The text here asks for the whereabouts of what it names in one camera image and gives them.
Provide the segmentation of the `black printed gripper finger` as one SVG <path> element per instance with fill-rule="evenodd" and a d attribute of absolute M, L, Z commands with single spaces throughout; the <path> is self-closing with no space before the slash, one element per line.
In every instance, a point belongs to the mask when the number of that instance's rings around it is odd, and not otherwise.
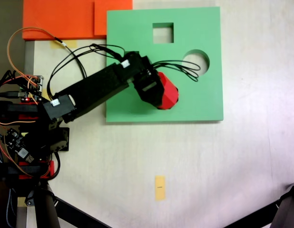
<path fill-rule="evenodd" d="M 142 101 L 153 105 L 157 109 L 161 109 L 164 91 L 160 91 L 160 92 L 139 91 L 138 95 Z"/>

